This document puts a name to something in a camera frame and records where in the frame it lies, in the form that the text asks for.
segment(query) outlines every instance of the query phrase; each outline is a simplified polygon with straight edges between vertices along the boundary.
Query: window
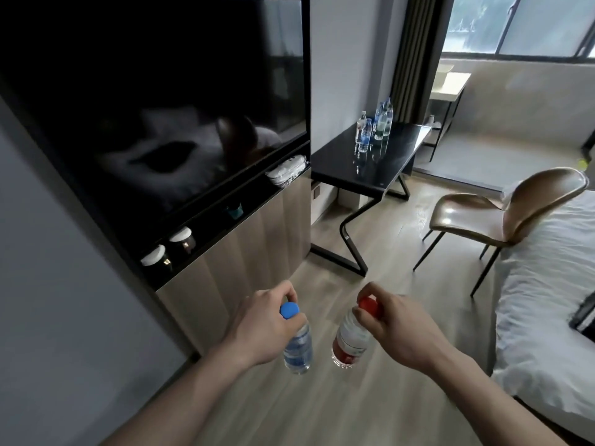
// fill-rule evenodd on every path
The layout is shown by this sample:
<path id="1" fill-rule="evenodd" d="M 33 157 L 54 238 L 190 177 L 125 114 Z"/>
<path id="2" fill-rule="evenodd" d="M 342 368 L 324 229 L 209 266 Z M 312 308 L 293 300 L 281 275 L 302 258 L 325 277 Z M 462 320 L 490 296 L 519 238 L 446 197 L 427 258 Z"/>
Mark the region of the window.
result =
<path id="1" fill-rule="evenodd" d="M 594 42 L 595 0 L 455 0 L 442 51 L 584 60 Z"/>

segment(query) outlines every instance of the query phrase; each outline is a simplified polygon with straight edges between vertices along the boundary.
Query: hand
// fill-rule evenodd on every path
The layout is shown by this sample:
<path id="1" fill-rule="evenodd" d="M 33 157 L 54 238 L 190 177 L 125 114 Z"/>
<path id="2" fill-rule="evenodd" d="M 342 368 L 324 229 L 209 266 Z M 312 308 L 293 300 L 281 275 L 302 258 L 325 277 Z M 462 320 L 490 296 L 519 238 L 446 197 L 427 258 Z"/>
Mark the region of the hand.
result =
<path id="1" fill-rule="evenodd" d="M 443 352 L 456 350 L 415 300 L 393 295 L 374 282 L 361 289 L 358 302 L 369 295 L 383 306 L 382 318 L 376 319 L 358 307 L 353 308 L 353 314 L 401 365 L 428 374 Z"/>
<path id="2" fill-rule="evenodd" d="M 290 319 L 281 316 L 279 308 L 284 296 L 290 302 L 298 301 L 289 280 L 271 290 L 257 291 L 245 298 L 237 309 L 223 344 L 234 349 L 246 369 L 275 359 L 308 322 L 303 313 Z"/>

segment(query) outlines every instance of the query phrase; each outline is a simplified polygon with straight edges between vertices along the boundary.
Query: white side table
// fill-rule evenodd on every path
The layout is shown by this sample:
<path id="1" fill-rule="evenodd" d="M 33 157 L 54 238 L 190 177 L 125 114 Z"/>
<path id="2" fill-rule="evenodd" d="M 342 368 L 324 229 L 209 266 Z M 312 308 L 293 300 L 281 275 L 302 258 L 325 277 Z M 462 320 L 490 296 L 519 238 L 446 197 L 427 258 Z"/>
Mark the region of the white side table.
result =
<path id="1" fill-rule="evenodd" d="M 465 85 L 467 84 L 470 76 L 471 74 L 449 72 L 449 74 L 446 75 L 444 84 L 441 87 L 432 88 L 430 100 L 442 100 L 443 102 L 448 103 L 448 107 L 446 108 L 446 115 L 444 116 L 442 125 L 439 128 L 432 128 L 433 133 L 435 131 L 437 133 L 428 134 L 424 141 L 425 146 L 432 147 L 434 149 L 432 151 L 432 156 L 430 157 L 430 162 L 434 157 L 436 147 L 438 147 L 438 143 L 442 139 L 442 136 L 444 136 L 444 134 L 450 128 L 450 124 L 452 123 L 452 119 L 455 117 L 456 109 L 459 107 L 463 91 L 465 90 Z M 455 108 L 452 110 L 452 114 L 449 117 L 450 108 L 452 107 L 453 103 L 455 104 Z"/>

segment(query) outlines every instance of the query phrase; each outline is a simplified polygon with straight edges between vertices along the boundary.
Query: bed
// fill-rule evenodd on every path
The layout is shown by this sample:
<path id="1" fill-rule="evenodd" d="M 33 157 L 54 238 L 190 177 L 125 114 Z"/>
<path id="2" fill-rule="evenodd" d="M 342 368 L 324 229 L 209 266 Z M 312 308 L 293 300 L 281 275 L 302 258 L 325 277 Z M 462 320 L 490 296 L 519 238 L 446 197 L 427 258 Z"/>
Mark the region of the bed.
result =
<path id="1" fill-rule="evenodd" d="M 595 291 L 595 192 L 543 219 L 496 263 L 496 362 L 511 396 L 595 443 L 595 343 L 568 321 Z"/>

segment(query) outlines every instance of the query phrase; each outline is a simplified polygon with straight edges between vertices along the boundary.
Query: forearm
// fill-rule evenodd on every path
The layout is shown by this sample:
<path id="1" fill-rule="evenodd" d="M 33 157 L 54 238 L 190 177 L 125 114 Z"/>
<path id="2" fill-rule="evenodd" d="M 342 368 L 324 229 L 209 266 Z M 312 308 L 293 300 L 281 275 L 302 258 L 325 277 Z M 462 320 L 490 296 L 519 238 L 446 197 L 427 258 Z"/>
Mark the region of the forearm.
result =
<path id="1" fill-rule="evenodd" d="M 219 345 L 104 444 L 190 444 L 219 396 L 245 370 L 237 356 L 232 346 Z"/>
<path id="2" fill-rule="evenodd" d="M 429 376 L 457 405 L 484 445 L 558 446 L 565 443 L 507 395 L 472 358 L 441 353 Z"/>

